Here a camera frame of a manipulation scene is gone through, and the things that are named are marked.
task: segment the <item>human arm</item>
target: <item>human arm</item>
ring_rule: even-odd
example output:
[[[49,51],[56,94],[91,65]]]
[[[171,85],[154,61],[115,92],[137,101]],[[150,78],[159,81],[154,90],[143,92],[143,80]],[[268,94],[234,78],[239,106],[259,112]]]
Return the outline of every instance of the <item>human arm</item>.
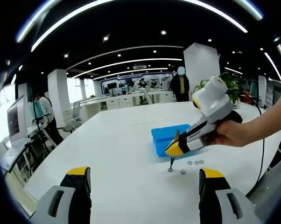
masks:
[[[281,97],[270,110],[250,122],[239,124],[234,121],[226,121],[218,125],[219,136],[210,144],[242,147],[266,138],[279,130],[281,130]]]

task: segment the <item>cable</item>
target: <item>cable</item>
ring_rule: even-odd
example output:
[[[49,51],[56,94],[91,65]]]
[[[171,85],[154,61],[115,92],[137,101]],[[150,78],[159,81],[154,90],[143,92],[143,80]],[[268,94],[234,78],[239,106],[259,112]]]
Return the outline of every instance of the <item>cable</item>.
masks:
[[[250,96],[248,96],[245,92],[240,92],[240,94],[244,94],[246,95],[248,98],[250,98],[253,102],[253,104],[257,107],[260,115],[262,115],[262,112],[258,106],[258,104],[254,101],[254,99]],[[257,182],[255,183],[255,185],[253,187],[255,187],[257,185],[257,183],[259,182],[260,180],[260,177],[261,177],[261,173],[262,173],[262,169],[263,169],[263,161],[264,161],[264,151],[265,151],[265,139],[263,139],[263,149],[262,149],[262,161],[261,161],[261,169],[260,169],[260,172],[259,172],[259,176],[258,176],[258,179],[257,179]]]

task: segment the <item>green plant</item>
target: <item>green plant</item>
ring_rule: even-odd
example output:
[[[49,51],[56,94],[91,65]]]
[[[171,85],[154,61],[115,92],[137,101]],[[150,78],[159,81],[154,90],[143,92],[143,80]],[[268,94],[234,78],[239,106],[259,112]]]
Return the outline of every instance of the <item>green plant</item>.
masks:
[[[233,79],[232,75],[229,72],[224,72],[219,76],[226,84],[228,88],[227,94],[230,97],[233,104],[238,100],[238,91],[239,87],[236,81]],[[206,83],[208,82],[207,79],[201,81],[200,85],[197,85],[193,92],[196,92],[205,87]]]

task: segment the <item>display screen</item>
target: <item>display screen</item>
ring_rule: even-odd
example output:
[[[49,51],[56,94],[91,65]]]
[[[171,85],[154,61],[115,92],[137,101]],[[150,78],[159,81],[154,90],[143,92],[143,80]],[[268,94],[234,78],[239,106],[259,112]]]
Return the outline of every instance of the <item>display screen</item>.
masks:
[[[10,133],[10,136],[13,136],[19,132],[17,106],[14,106],[9,109],[7,118],[8,118],[9,133]]]

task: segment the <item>computer monitor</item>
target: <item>computer monitor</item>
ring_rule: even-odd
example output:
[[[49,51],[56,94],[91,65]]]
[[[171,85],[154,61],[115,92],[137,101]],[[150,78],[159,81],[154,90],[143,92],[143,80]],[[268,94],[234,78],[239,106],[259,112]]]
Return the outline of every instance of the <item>computer monitor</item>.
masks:
[[[13,145],[17,140],[28,137],[24,116],[24,97],[20,97],[7,111],[9,138]]]
[[[117,88],[117,83],[109,83],[107,84],[107,88],[110,90],[110,89],[115,89]]]

